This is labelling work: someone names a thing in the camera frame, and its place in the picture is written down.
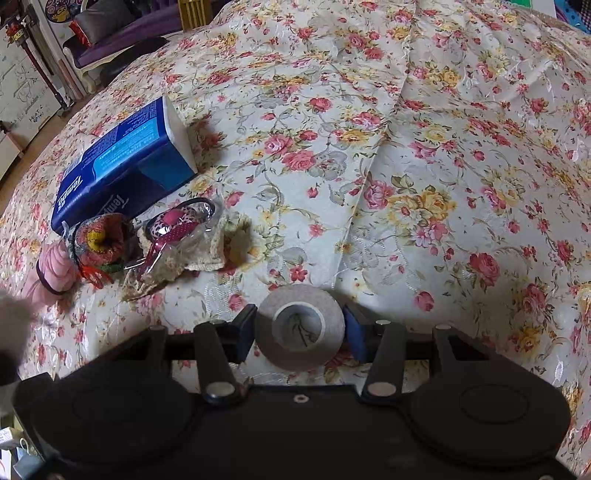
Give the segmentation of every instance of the tissue pack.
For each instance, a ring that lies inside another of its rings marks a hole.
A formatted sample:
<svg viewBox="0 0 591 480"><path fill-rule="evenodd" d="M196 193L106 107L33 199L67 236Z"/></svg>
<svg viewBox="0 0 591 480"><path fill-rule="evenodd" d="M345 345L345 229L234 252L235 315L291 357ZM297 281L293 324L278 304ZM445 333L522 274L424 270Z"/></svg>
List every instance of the tissue pack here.
<svg viewBox="0 0 591 480"><path fill-rule="evenodd" d="M61 235L103 213L133 218L196 172L187 131L168 97L135 112L97 140L64 173L51 228Z"/></svg>

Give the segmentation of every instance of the purple cushion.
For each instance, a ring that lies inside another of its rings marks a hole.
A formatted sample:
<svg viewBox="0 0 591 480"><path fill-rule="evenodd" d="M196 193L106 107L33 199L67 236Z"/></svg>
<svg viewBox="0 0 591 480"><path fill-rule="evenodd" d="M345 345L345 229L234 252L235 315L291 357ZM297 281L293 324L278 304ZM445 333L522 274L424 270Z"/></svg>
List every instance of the purple cushion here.
<svg viewBox="0 0 591 480"><path fill-rule="evenodd" d="M121 30L115 32L110 37L101 40L91 46L78 58L76 64L78 68L85 67L97 60L103 59L123 48L128 48L137 42L150 37L161 37L183 29L181 17L178 12L178 5L170 5L161 8L148 15L138 18L133 23L126 25Z"/></svg>

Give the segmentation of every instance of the floral bedspread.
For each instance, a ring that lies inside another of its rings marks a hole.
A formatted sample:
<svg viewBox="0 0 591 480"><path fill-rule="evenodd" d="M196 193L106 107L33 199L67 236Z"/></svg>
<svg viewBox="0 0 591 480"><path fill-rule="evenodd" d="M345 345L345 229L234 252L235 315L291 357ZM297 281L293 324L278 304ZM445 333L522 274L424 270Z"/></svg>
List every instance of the floral bedspread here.
<svg viewBox="0 0 591 480"><path fill-rule="evenodd" d="M1 286L19 294L65 168L166 93L200 174L142 219L196 196L232 212L223 271L135 303L84 285L31 333L25 376L60 376L161 323L231 319L308 283L429 330L454 324L561 389L559 457L591 459L591 38L483 0L236 1L133 63L80 111L0 220ZM255 382L359 382L342 350L284 372L254 347ZM196 370L179 362L191 386ZM426 376L409 365L408 387Z"/></svg>

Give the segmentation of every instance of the roll of tape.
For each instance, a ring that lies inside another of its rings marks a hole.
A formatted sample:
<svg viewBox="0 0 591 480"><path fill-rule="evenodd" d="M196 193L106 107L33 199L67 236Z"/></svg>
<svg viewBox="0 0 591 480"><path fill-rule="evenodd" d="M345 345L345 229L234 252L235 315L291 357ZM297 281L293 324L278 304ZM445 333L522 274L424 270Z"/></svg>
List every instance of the roll of tape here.
<svg viewBox="0 0 591 480"><path fill-rule="evenodd" d="M337 354L344 336L339 304L310 285L278 288L258 309L256 343L269 361L286 370L324 365Z"/></svg>

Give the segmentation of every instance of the metal screw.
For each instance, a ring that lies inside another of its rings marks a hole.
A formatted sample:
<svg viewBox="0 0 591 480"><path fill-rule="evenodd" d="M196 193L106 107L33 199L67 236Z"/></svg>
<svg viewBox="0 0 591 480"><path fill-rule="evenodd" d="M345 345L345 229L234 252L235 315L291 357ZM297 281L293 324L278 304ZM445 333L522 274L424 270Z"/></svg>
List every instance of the metal screw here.
<svg viewBox="0 0 591 480"><path fill-rule="evenodd" d="M310 398L306 397L305 395L296 395L294 397L294 402L295 403L306 403L306 402L308 402L309 399Z"/></svg>
<svg viewBox="0 0 591 480"><path fill-rule="evenodd" d="M232 395L236 391L236 388L228 382L212 382L207 386L205 391L212 398L222 398Z"/></svg>
<svg viewBox="0 0 591 480"><path fill-rule="evenodd" d="M396 393L396 385L389 382L374 382L368 386L368 392L374 397L390 397Z"/></svg>

